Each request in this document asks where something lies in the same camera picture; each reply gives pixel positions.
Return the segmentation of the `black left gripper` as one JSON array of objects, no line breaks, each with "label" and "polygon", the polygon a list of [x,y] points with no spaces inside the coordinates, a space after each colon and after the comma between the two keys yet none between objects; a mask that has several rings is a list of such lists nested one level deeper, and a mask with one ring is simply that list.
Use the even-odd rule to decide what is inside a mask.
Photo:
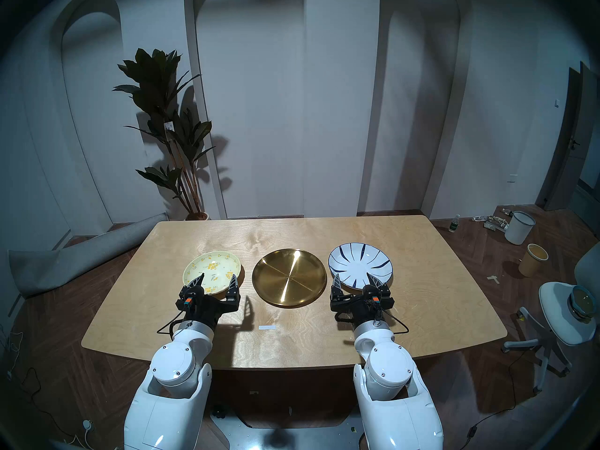
[{"label": "black left gripper", "polygon": [[238,311],[239,283],[236,274],[233,274],[225,299],[219,300],[212,295],[204,294],[202,289],[204,276],[205,274],[201,273],[180,291],[176,307],[184,313],[184,318],[178,322],[200,322],[214,331],[223,314]]}]

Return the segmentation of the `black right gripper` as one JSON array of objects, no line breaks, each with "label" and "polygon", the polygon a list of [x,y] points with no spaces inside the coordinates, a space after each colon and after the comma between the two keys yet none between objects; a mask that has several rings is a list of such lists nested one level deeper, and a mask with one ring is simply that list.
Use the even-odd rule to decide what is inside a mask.
[{"label": "black right gripper", "polygon": [[365,322],[382,322],[383,312],[394,306],[394,299],[387,284],[367,273],[368,284],[360,295],[345,294],[340,275],[334,274],[331,286],[330,309],[335,321],[351,323],[353,329]]}]

